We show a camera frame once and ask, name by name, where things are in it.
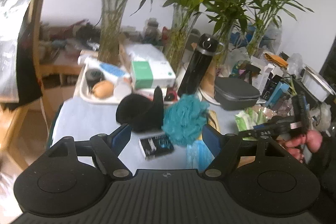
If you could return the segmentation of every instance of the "black tape roll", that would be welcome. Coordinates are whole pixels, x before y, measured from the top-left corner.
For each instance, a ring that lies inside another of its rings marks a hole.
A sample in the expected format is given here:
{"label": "black tape roll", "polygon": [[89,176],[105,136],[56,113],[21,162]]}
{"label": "black tape roll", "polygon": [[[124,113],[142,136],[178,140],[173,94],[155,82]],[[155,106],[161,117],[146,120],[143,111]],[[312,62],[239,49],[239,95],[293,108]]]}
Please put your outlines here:
{"label": "black tape roll", "polygon": [[85,73],[85,79],[89,87],[89,91],[92,91],[92,88],[95,84],[100,81],[105,80],[104,74],[98,69],[89,69]]}

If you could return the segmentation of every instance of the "black beanie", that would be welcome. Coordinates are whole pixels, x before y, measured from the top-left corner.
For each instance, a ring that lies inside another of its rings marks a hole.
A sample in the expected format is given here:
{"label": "black beanie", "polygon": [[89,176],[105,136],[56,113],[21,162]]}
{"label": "black beanie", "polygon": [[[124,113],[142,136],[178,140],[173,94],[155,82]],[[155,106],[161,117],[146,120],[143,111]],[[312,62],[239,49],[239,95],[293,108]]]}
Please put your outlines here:
{"label": "black beanie", "polygon": [[134,132],[160,130],[163,125],[163,96],[160,87],[156,87],[153,101],[140,94],[126,96],[118,105],[115,119],[120,124],[129,124]]}

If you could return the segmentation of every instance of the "light blue tablecloth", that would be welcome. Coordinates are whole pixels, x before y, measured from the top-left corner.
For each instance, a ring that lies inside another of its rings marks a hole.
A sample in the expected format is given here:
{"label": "light blue tablecloth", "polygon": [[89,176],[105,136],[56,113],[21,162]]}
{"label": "light blue tablecloth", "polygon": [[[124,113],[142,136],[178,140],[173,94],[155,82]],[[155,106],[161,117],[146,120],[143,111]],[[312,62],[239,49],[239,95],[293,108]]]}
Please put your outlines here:
{"label": "light blue tablecloth", "polygon": [[[74,97],[64,102],[55,123],[52,145],[64,136],[73,136],[75,141],[89,140],[98,134],[110,134],[120,125],[116,122],[117,105],[94,105],[85,102],[80,97]],[[234,115],[238,111],[226,111],[219,106],[210,105],[217,113],[222,134],[237,133],[238,129]],[[135,174],[137,169],[185,169],[186,147],[174,145],[174,152],[153,160],[145,160],[139,147],[139,139],[163,134],[162,131],[144,134],[133,133],[131,140],[120,153],[119,158]],[[90,157],[79,157],[79,160],[93,165]]]}

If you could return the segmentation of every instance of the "green and white box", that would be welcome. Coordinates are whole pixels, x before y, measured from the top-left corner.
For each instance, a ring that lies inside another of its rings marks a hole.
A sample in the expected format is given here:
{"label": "green and white box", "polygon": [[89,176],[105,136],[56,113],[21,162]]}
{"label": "green and white box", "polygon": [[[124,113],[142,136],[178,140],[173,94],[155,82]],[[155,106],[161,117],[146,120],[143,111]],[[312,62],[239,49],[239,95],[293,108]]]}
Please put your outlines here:
{"label": "green and white box", "polygon": [[136,90],[173,87],[176,78],[167,61],[132,61],[131,77]]}

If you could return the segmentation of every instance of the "glass vase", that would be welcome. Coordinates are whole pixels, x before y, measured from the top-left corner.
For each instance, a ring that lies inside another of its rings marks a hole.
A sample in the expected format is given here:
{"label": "glass vase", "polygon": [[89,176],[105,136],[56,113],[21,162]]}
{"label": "glass vase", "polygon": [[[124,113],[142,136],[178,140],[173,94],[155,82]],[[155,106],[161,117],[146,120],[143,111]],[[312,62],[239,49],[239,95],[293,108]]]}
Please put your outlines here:
{"label": "glass vase", "polygon": [[259,48],[260,42],[263,39],[267,27],[257,27],[253,33],[252,39],[246,47],[247,53],[251,57],[255,54],[256,50]]}
{"label": "glass vase", "polygon": [[234,22],[223,23],[222,27],[215,34],[215,37],[217,37],[219,41],[217,53],[213,57],[217,69],[219,69],[220,66],[226,61],[229,49],[230,37],[233,28],[234,28]]}
{"label": "glass vase", "polygon": [[174,5],[170,42],[165,49],[165,56],[175,73],[181,65],[185,44],[199,15],[198,12],[191,12],[185,7]]}
{"label": "glass vase", "polygon": [[128,0],[102,0],[98,60],[119,65],[120,25]]}

